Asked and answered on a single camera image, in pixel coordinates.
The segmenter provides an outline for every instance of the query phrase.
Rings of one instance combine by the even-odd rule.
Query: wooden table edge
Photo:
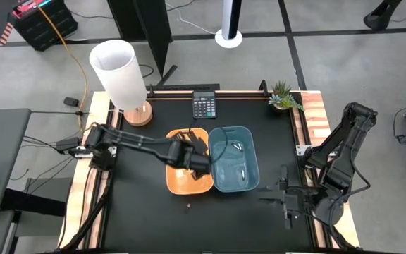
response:
[[[239,90],[239,91],[227,91],[227,90],[222,90],[222,91],[215,91],[216,94],[218,93],[263,93],[262,91],[258,90]],[[310,135],[310,140],[313,145],[319,145],[321,141],[323,141],[331,132],[329,124],[328,124],[328,118],[326,116],[325,112],[325,106],[324,106],[324,101],[321,96],[320,91],[291,91],[291,92],[299,92],[302,95],[302,104],[305,108],[305,121],[308,126],[308,131]],[[191,94],[192,91],[156,91],[156,94]],[[92,122],[95,122],[95,119],[98,120],[96,122],[98,123],[106,123],[107,120],[107,115],[108,115],[108,109],[109,109],[109,103],[110,99],[109,96],[106,94],[106,92],[94,92],[92,96],[92,102],[90,105],[90,114],[89,117],[87,118],[86,126],[89,126]],[[295,124],[297,128],[297,134],[298,134],[298,139],[301,144],[305,143],[303,141],[303,132],[302,132],[302,124],[300,123],[300,116],[298,114],[298,111],[296,109],[293,110],[293,113],[295,115]],[[118,117],[113,117],[111,125],[112,126],[117,126],[118,122]],[[67,225],[66,225],[66,231],[65,231],[65,236],[63,239],[63,243],[61,246],[66,245],[73,235],[78,231],[79,229],[79,219],[81,216],[81,210],[82,209],[82,194],[83,194],[83,188],[84,184],[82,182],[85,181],[86,175],[88,171],[85,171],[85,176],[82,176],[83,172],[83,165],[82,163],[90,161],[89,159],[81,160],[81,164],[76,165],[76,171],[75,175],[73,177],[73,185],[70,191],[70,197],[68,199],[67,203]],[[101,178],[101,184],[100,184],[100,189],[99,189],[99,196],[101,196],[104,187],[106,185],[106,177],[107,173],[104,172],[103,176]],[[86,188],[86,200],[85,200],[85,206],[84,206],[84,214],[82,216],[82,220],[84,221],[85,218],[87,218],[88,214],[88,209],[90,206],[90,200],[92,198],[93,194],[93,185],[95,184],[95,179],[93,176],[93,181],[92,183],[87,184]],[[100,212],[98,217],[95,219],[95,222],[92,226],[91,230],[91,235],[90,235],[90,244],[89,248],[96,248],[98,244],[98,237],[99,237],[99,231],[100,225],[101,225],[101,219],[102,219],[102,213]],[[316,229],[316,238],[319,243],[319,247],[326,247],[326,243],[324,240],[324,232],[322,229],[322,226],[320,223],[314,221],[315,229]],[[344,214],[341,218],[341,220],[336,224],[336,228],[339,230],[339,232],[345,237],[347,241],[349,241],[352,245],[354,246],[359,246],[359,241],[357,237],[357,232],[355,229],[355,223],[353,222],[353,217],[352,213],[350,210],[350,204],[347,202],[344,205]]]

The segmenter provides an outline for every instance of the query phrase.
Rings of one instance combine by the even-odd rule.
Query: orange bowl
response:
[[[182,131],[187,133],[189,129],[179,129],[171,131],[167,134],[167,138],[173,137],[176,133]],[[203,139],[208,146],[209,135],[202,128],[191,128],[191,131],[198,137]],[[169,165],[166,166],[166,178],[167,178],[167,187],[173,194],[176,195],[191,195],[199,194],[209,191],[214,185],[211,174],[203,175],[201,178],[194,180],[192,177],[192,171],[187,169],[176,169]]]

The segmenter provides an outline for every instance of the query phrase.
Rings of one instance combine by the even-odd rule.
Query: concrete floor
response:
[[[174,6],[187,0],[168,0]],[[293,31],[366,29],[362,18],[380,0],[286,0]],[[67,1],[70,9],[83,15],[110,16],[105,1]],[[184,19],[216,32],[221,22],[221,1],[196,0],[182,8]],[[204,33],[179,21],[178,12],[170,11],[174,35]],[[394,19],[406,17],[406,1],[396,10]],[[79,20],[73,39],[118,37],[113,20]],[[390,28],[406,28],[406,21],[391,23]],[[276,0],[243,1],[239,29],[243,32],[284,31]],[[19,41],[12,33],[9,41]],[[377,125],[369,132],[357,157],[359,170],[372,187],[352,197],[352,213],[359,242],[367,250],[406,253],[406,145],[393,137],[393,116],[406,107],[406,33],[392,35],[334,35],[296,37],[302,72],[308,90],[320,90],[330,125],[334,128],[342,108],[351,101],[373,107]],[[89,78],[90,99],[93,91],[103,90],[88,62],[92,44],[70,46]],[[135,43],[140,64],[154,66],[149,47]],[[220,83],[224,90],[257,89],[260,81],[287,80],[298,89],[285,37],[245,39],[240,47],[222,49],[213,40],[175,41],[170,44],[166,69],[178,70],[166,85]],[[157,72],[145,79],[156,84]],[[30,47],[0,47],[0,108],[29,107],[32,110],[71,111],[62,104],[65,96],[82,97],[83,80],[78,67],[62,46],[45,52]],[[406,122],[398,120],[398,132],[406,133]],[[59,140],[78,130],[72,115],[33,114],[27,135],[45,141]],[[45,148],[25,147],[20,151],[13,177],[30,169],[27,176],[12,181],[9,187],[22,189],[27,177],[36,177],[62,160],[61,155]],[[72,177],[74,163],[58,177]],[[354,186],[362,183],[355,179]],[[17,253],[33,253],[55,248],[57,237],[20,240]]]

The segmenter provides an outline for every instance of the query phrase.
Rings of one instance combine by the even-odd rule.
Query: black tabletop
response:
[[[29,109],[0,109],[0,203],[30,115]]]
[[[122,129],[154,138],[193,122],[190,100],[152,101],[154,116],[141,128]],[[290,112],[274,113],[266,100],[218,99],[217,119],[194,126],[208,133],[221,126],[245,126],[253,135],[259,165],[259,188],[273,185],[282,164],[290,184],[300,185]],[[281,252],[313,246],[305,218],[284,227],[281,205],[258,201],[255,191],[174,195],[163,165],[151,155],[122,149],[113,170],[103,248],[113,252]]]

